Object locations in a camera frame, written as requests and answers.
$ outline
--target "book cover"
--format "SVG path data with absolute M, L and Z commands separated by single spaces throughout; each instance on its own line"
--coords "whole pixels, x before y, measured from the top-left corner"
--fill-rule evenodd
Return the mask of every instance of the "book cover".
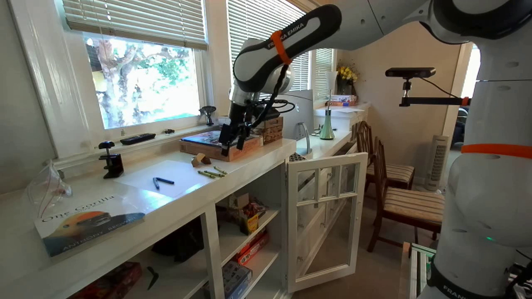
M 87 202 L 35 220 L 50 257 L 69 251 L 144 217 L 120 196 Z
M 249 135 L 246 138 L 246 140 L 249 140 L 249 139 L 255 138 L 255 137 L 257 137 L 257 136 Z M 222 144 L 218 142 L 219 138 L 220 138 L 220 131 L 209 131 L 209 132 L 204 132 L 204 133 L 197 134 L 197 135 L 183 137 L 183 138 L 181 138 L 181 140 L 182 141 L 187 141 L 187 142 L 192 142 L 192 143 L 198 143 L 198 144 L 204 144 L 204 145 L 209 145 L 209 146 L 222 148 Z M 235 139 L 231 143 L 231 146 L 236 145 L 236 143 L 237 143 L 237 139 Z

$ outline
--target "window blind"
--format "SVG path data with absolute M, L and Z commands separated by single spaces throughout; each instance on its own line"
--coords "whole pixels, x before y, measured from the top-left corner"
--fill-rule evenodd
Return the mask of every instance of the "window blind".
M 329 87 L 325 72 L 333 70 L 333 49 L 317 49 L 315 65 L 314 100 L 326 101 L 329 96 Z
M 207 49 L 202 0 L 63 0 L 73 30 Z
M 231 47 L 231 67 L 248 38 L 265 40 L 304 15 L 304 12 L 285 0 L 228 0 L 228 21 Z M 309 86 L 309 53 L 292 62 L 295 81 L 291 90 Z

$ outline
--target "wooden chair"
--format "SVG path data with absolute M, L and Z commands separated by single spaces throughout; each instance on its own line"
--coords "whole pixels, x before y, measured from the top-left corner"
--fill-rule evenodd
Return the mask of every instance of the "wooden chair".
M 373 139 L 371 135 L 371 127 L 367 122 L 361 121 L 356 132 L 356 145 L 359 153 L 368 153 L 368 169 L 366 170 L 365 189 L 371 182 L 375 182 L 375 169 L 373 166 Z M 414 183 L 415 168 L 409 165 L 387 164 L 386 175 L 388 177 L 389 185 L 401 189 L 412 189 Z
M 377 240 L 402 247 L 401 243 L 379 236 L 383 218 L 414 226 L 415 242 L 418 242 L 417 228 L 433 232 L 433 240 L 442 229 L 443 207 L 445 199 L 436 193 L 419 192 L 388 187 L 384 146 L 375 138 L 375 185 L 377 191 L 377 216 L 373 225 L 375 230 L 368 245 L 372 252 Z

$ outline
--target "remote control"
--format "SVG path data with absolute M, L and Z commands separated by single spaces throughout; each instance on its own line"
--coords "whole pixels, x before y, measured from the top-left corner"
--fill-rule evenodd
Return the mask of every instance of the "remote control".
M 120 142 L 122 142 L 122 144 L 124 144 L 124 145 L 131 145 L 131 144 L 143 142 L 143 141 L 146 141 L 146 140 L 150 140 L 150 139 L 153 139 L 153 138 L 155 138 L 155 134 L 154 133 L 144 133 L 144 134 L 140 134 L 140 135 L 137 135 L 137 136 L 132 136 L 132 137 L 128 137 L 128 138 L 125 138 L 125 139 L 121 139 Z

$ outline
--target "striped chair cushion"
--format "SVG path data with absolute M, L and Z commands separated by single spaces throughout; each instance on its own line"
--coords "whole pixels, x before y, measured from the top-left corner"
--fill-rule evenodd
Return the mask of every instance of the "striped chair cushion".
M 375 175 L 375 165 L 372 164 L 366 170 L 368 175 Z M 408 184 L 414 174 L 414 166 L 386 164 L 386 176 L 389 180 L 405 182 Z
M 410 218 L 442 222 L 445 198 L 441 194 L 388 188 L 384 210 Z

